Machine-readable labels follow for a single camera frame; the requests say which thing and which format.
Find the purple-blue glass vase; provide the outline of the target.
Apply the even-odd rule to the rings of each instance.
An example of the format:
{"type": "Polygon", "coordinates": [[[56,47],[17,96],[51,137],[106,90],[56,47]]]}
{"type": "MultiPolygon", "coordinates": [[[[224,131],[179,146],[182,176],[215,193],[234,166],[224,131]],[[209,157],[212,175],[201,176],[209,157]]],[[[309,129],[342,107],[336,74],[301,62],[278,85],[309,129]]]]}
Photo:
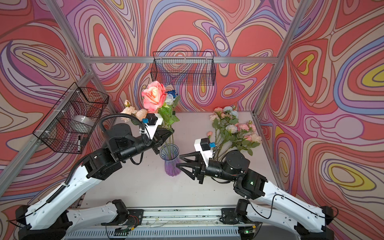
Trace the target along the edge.
{"type": "Polygon", "coordinates": [[[163,145],[160,150],[160,157],[165,163],[165,173],[168,176],[176,177],[181,173],[181,170],[177,168],[177,164],[181,162],[179,159],[179,148],[177,145],[163,145]]]}

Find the white rose stem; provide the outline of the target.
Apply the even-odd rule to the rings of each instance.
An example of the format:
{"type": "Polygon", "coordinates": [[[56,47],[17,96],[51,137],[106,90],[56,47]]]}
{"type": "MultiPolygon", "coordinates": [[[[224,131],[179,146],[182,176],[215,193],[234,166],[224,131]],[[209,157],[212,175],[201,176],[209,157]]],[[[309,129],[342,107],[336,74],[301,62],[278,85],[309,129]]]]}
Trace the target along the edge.
{"type": "Polygon", "coordinates": [[[167,104],[168,106],[172,106],[174,104],[174,101],[175,97],[172,94],[167,94],[165,104],[167,104]]]}

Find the large pink rose stem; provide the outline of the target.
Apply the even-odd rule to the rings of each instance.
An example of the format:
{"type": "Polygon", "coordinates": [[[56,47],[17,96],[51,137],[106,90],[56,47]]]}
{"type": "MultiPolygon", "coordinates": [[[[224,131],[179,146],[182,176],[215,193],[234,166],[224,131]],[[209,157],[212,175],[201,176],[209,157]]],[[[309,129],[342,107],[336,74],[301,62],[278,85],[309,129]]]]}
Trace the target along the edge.
{"type": "MultiPolygon", "coordinates": [[[[142,91],[142,97],[143,97],[143,104],[144,109],[146,109],[149,113],[152,114],[160,114],[163,118],[163,123],[158,127],[163,127],[168,130],[173,129],[173,124],[179,121],[179,118],[176,117],[176,114],[174,113],[175,107],[178,104],[180,96],[178,95],[175,98],[174,104],[172,106],[168,106],[165,104],[165,100],[167,97],[167,91],[166,87],[161,84],[158,81],[154,81],[150,83],[143,91],[142,91]]],[[[150,140],[146,136],[145,140],[146,145],[152,144],[152,140],[150,140]]]]}

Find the blue rose stem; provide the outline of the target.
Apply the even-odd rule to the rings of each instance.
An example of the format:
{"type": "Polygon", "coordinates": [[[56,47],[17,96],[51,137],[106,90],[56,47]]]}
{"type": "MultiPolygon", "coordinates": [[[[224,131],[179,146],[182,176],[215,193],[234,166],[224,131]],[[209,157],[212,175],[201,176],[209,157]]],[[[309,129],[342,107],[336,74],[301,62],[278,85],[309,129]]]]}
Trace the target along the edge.
{"type": "Polygon", "coordinates": [[[173,99],[175,99],[178,96],[178,93],[176,90],[167,91],[168,95],[171,95],[173,99]]]}

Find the peach peony stem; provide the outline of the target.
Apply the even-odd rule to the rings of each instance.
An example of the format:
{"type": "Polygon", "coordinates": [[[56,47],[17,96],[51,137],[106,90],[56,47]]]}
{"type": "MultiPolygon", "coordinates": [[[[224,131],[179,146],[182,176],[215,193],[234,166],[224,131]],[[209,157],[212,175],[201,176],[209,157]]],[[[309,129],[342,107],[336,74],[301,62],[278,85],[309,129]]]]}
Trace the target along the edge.
{"type": "Polygon", "coordinates": [[[136,110],[128,100],[124,102],[124,109],[121,114],[132,115],[139,121],[142,121],[147,116],[148,111],[146,109],[136,110]]]}

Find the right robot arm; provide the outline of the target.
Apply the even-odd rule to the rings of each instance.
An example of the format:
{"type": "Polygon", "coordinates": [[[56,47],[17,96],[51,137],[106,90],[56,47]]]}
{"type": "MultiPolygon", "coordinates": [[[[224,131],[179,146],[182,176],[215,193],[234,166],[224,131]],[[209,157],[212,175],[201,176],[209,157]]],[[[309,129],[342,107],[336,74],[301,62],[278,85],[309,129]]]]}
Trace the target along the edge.
{"type": "Polygon", "coordinates": [[[177,168],[200,184],[206,177],[234,184],[241,196],[237,203],[239,222],[266,223],[284,229],[302,240],[333,240],[328,227],[334,219],[331,207],[317,207],[286,193],[263,175],[249,168],[250,161],[237,150],[225,154],[223,161],[208,158],[209,151],[181,155],[177,168]]]}

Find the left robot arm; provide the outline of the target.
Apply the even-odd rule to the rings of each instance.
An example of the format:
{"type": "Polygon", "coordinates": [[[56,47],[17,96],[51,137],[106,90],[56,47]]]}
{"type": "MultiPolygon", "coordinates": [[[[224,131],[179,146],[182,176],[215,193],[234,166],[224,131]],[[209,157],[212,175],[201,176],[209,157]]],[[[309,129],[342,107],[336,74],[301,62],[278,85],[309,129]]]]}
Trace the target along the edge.
{"type": "Polygon", "coordinates": [[[122,200],[103,206],[73,210],[70,206],[94,186],[122,168],[127,160],[159,148],[172,135],[162,128],[160,114],[113,114],[100,119],[105,138],[102,148],[82,157],[55,190],[33,205],[19,207],[15,221],[21,224],[20,240],[61,240],[67,233],[97,224],[123,225],[130,214],[122,200]]]}

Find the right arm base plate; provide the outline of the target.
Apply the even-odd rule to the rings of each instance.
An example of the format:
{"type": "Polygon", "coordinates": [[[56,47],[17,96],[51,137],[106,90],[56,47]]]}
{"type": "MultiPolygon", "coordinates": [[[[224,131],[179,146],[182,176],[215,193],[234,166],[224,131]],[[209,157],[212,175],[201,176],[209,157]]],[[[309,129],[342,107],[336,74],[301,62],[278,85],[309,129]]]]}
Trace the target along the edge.
{"type": "Polygon", "coordinates": [[[246,212],[238,213],[235,208],[221,208],[219,221],[225,225],[256,224],[246,216],[246,212]]]}

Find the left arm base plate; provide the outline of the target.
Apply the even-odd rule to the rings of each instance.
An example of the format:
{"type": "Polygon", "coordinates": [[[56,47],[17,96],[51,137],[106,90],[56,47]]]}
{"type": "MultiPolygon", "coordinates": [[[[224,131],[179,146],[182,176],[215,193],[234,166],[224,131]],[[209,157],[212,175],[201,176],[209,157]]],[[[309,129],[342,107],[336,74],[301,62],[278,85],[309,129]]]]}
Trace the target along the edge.
{"type": "Polygon", "coordinates": [[[125,218],[118,225],[127,227],[137,227],[142,224],[143,217],[143,209],[128,209],[128,213],[125,215],[125,218]]]}

